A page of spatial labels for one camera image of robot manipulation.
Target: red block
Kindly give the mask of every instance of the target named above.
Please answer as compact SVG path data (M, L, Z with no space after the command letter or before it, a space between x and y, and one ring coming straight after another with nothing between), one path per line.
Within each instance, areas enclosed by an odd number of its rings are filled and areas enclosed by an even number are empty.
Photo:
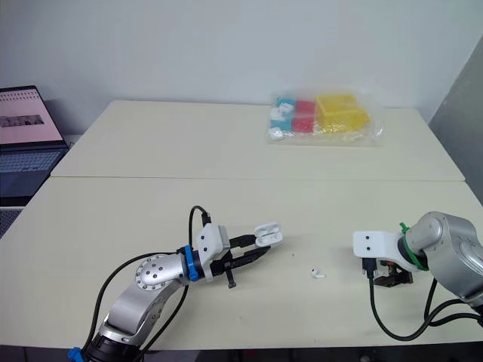
M301 115L314 115L315 102L311 100L297 100L295 103L295 113Z
M292 131L312 133L314 131L314 116L298 115L295 113L294 119L292 120Z

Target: white earbud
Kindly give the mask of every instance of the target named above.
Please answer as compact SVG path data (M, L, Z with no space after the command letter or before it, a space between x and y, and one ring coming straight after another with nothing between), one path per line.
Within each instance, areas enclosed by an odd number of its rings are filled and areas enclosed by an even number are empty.
M320 272L320 270L318 270L317 268L310 268L310 274L314 277L314 278L325 278L326 275L325 274L322 274Z

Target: laptop screen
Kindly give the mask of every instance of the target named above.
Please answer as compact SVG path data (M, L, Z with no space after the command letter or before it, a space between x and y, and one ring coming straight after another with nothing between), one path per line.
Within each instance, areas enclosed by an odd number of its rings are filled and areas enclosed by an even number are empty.
M62 139L35 87L0 90L0 145Z

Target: table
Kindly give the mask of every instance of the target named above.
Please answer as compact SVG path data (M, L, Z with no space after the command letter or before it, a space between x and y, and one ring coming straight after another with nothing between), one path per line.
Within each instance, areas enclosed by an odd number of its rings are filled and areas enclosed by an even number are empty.
M0 242L0 345L82 345L103 280L134 255L186 244L194 204L231 237L278 221L285 242L235 270L232 290L224 277L193 284L154 349L404 344L386 336L371 314L352 232L395 231L399 222L412 225L430 210L466 217L483 231L483 208L465 183L50 178ZM312 278L313 266L327 277ZM131 282L134 267L107 290L101 318ZM412 333L422 321L431 275L417 273L414 281L376 290L380 316L396 333ZM450 298L439 287L434 303ZM455 321L408 344L481 336L477 323Z
M114 101L53 176L462 181L414 109L384 109L379 147L270 145L269 106Z

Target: black cable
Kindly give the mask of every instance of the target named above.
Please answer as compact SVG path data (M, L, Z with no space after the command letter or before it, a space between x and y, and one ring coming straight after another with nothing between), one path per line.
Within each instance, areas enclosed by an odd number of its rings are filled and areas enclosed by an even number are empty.
M183 295L181 296L180 301L176 305L176 308L174 309L173 313L169 316L169 318L165 321L163 326L156 332L156 334L150 339L149 342L144 346L144 348L141 350L141 352L137 355L136 358L134 358L133 362L138 362L141 358L144 357L144 354L148 351L148 349L152 346L154 342L159 338L159 336L168 328L169 324L172 322L174 317L176 317L176 314L180 311L181 307L183 306L184 299L186 298L186 294L188 294L188 288L189 286L186 285L183 290Z
M193 215L195 214L196 210L200 210L202 212L202 215L206 215L206 216L208 215L208 212L199 205L195 205L191 208L191 211L189 212L189 218L188 218L188 243L190 247L193 246Z
M451 315L448 315L447 317L441 318L437 321L431 322L432 327L439 327L442 326L443 324L449 323L451 321L455 321L456 319L474 319L476 321L483 321L483 318L480 317L477 314L473 313L454 313Z
M429 288L428 299L426 299L426 306L424 307L424 319L428 318L429 310L431 309L432 297L435 295L435 289L437 285L438 281L436 280L436 278L433 278L431 287Z
M192 221L193 221L193 216L194 216L196 210L200 210L202 212L203 225L205 225L207 222L211 222L210 215L208 214L208 212L203 207L198 206L198 205L195 205L195 206L192 207L192 209L189 212L189 220L188 220L188 242L189 242L190 247L192 247L192 245L193 245L193 242L192 242ZM109 286L109 283L112 281L112 279L123 268L125 268L126 266L128 266L132 262L136 262L137 260L148 258L148 257L156 255L156 254L167 254L167 255L169 255L169 254L174 254L174 253L147 253L147 254L136 256L132 259L129 259L127 262L122 263L118 268L115 269L115 271L113 271L111 273L111 275L106 279L106 281L104 281L103 286L100 288L99 293L97 294L96 305L94 307L94 313L93 313L93 316L92 316L91 329L89 330L89 334L88 334L88 337L85 341L84 347L82 347L82 354L84 354L85 351L87 350L87 348L88 348L89 344L91 343L91 341L94 337L94 334L96 332L96 326L97 326L97 319L99 317L100 304L103 300L104 292L106 291L106 288ZM174 317L176 317L176 314L181 309L181 306L184 303L184 300L186 298L186 294L188 293L188 287L189 287L188 285L186 285L184 287L183 295L181 296L181 299L178 302L176 308L171 313L171 315L166 320L166 322L162 325L162 327L158 330L158 332L156 332L156 334L150 339L149 342L147 342L145 347L136 356L136 358L134 359L134 362L138 362L140 360L144 361L144 354L148 351L148 349L151 347L151 345L157 340L157 338L166 330L166 328L168 328L168 325L172 322Z
M431 309L431 301L435 293L436 285L438 285L438 281L433 278L432 283L431 283L431 288L429 288L429 294L428 294L428 299L426 300L426 307L424 308L424 319L428 318L429 315L429 310ZM462 300L460 300L460 303L455 303L455 304L464 304ZM477 321L480 321L481 317L477 314L473 313L454 313L450 314L447 317L444 317L442 319L439 319L437 321L433 321L429 323L430 327L439 327L442 326L443 324L449 323L451 321L455 321L456 319L462 319L462 318L468 318L468 319L476 319Z
M372 313L374 315L374 318L376 319L377 324L379 324L379 327L381 328L381 330L383 330L384 333L387 334L389 337L391 337L393 339L397 339L398 341L403 341L403 342L412 341L413 339L416 339L421 334L423 334L423 332L426 330L426 328L429 327L429 323L431 323L431 321L436 317L436 315L440 311L442 311L444 308L448 307L449 305L454 305L454 304L460 304L461 303L461 301L459 299L451 299L451 300L448 300L446 302L443 302L442 304L438 305L428 315L428 318L425 319L425 321L423 322L423 324L421 324L421 326L417 329L416 332L410 334L409 336L398 336L397 334L394 334L390 330L388 330L386 328L386 326L384 326L383 322L379 318L379 315L377 314L376 305L375 305L375 301L374 301L374 279L373 278L369 278L369 295L370 295L370 299L371 299L371 309L372 309ZM442 318L438 322L439 323L443 322L442 324L444 324L444 323L447 323L447 322L450 322L450 321L454 321L456 319L461 319L461 318L471 318L471 319L476 319L477 321L483 321L483 318L480 317L480 316L478 316L478 315L476 315L476 314L469 314L469 315L467 315L467 313L460 313L459 315L454 314L454 315L448 316L446 318Z
M103 295L104 292L106 291L106 288L108 287L109 283L111 280L126 266L131 264L132 262L136 262L139 259L144 259L144 258L149 258L150 256L156 255L156 254L172 254L172 253L147 253L143 255L136 256L132 259L129 259L127 262L122 263L120 266L116 268L115 271L111 273L111 275L104 281L103 286L99 290L99 294L97 294L97 300L96 300L96 305L94 307L94 313L92 315L92 322L91 322L91 330L89 331L88 338L85 341L84 347L82 347L82 354L85 353L86 349L88 348L89 344L92 341L92 338L94 337L94 334L96 332L96 326L97 326L97 319L99 317L99 310L100 310L100 303L103 301Z
M208 214L208 212L203 207L195 205L191 208L191 210L189 212L189 218L188 218L188 244L191 248L193 246L193 233L192 233L193 216L194 216L196 210L200 210L202 212L203 225L205 225L207 222L211 222L210 215ZM189 288L189 285L186 285L184 287L183 294L180 298L180 301L176 305L176 308L174 309L174 311L171 313L171 315L165 321L165 323L162 325L162 327L158 330L158 332L156 332L156 334L150 339L150 341L146 343L146 345L141 350L141 352L136 356L136 358L134 358L133 362L138 362L141 358L144 358L144 355L147 353L149 348L160 337L160 335L166 330L166 328L168 328L169 324L172 322L174 317L176 317L176 314L180 311L181 307L183 306L184 299L186 298L186 294L188 294L188 288Z

